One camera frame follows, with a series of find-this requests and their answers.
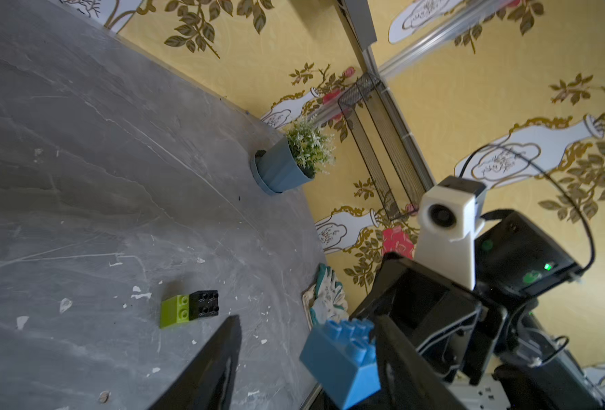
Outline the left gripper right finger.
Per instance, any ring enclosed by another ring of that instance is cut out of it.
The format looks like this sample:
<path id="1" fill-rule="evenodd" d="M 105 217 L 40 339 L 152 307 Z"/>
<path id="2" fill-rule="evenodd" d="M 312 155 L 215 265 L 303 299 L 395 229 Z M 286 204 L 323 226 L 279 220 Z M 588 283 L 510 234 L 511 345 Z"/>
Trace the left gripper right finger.
<path id="1" fill-rule="evenodd" d="M 379 409 L 463 409 L 394 321 L 375 319 Z"/>

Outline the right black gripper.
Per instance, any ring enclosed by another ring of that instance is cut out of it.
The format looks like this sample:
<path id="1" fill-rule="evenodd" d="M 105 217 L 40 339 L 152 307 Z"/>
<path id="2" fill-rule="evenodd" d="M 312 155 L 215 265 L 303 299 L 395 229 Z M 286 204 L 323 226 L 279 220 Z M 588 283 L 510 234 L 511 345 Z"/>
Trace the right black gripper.
<path id="1" fill-rule="evenodd" d="M 507 309 L 389 252 L 370 293 L 350 315 L 370 321 L 379 316 L 392 319 L 444 381 L 453 382 L 461 372 L 470 384 L 479 384 L 507 321 Z"/>

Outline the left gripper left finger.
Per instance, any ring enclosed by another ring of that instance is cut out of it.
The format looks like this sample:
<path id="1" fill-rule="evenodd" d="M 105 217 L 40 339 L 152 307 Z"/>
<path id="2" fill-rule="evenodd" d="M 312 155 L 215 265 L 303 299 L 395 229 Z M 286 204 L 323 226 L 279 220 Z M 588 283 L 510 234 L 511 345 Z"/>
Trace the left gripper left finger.
<path id="1" fill-rule="evenodd" d="M 231 315 L 150 410 L 230 408 L 241 344 L 240 318 Z"/>

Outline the blue long lego brick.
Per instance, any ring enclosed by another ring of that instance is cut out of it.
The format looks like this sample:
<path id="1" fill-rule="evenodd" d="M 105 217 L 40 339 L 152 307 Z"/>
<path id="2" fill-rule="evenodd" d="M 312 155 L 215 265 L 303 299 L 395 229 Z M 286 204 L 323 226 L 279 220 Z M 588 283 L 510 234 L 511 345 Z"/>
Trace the blue long lego brick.
<path id="1" fill-rule="evenodd" d="M 369 319 L 328 320 L 312 328 L 303 347 L 300 361 L 340 409 L 381 389 L 374 327 Z"/>

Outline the green lego brick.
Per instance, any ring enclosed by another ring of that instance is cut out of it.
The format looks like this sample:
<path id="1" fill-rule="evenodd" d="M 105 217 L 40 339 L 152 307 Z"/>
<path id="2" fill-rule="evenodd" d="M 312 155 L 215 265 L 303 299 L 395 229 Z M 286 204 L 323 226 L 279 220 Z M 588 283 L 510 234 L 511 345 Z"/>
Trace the green lego brick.
<path id="1" fill-rule="evenodd" d="M 177 295 L 161 303 L 160 328 L 166 329 L 190 321 L 190 297 Z"/>

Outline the black lego brick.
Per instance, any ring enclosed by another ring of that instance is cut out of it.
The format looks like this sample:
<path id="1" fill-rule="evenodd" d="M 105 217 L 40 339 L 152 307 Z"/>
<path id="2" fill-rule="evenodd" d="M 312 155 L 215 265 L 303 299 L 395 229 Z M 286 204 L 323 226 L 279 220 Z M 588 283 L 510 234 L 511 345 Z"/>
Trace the black lego brick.
<path id="1" fill-rule="evenodd" d="M 217 290 L 198 290 L 189 295 L 189 320 L 214 317 L 219 314 Z"/>

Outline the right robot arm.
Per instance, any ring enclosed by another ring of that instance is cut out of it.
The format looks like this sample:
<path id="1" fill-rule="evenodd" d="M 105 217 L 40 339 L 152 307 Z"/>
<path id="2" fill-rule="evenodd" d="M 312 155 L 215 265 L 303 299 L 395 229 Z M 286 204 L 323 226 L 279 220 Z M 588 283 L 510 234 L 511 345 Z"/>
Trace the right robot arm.
<path id="1" fill-rule="evenodd" d="M 389 356 L 413 346 L 439 379 L 479 384 L 492 358 L 515 409 L 605 409 L 605 397 L 567 349 L 534 316 L 539 297 L 584 275 L 584 268 L 521 213 L 484 215 L 476 241 L 477 284 L 466 290 L 394 252 L 384 256 L 356 319 L 388 317 L 399 329 Z"/>

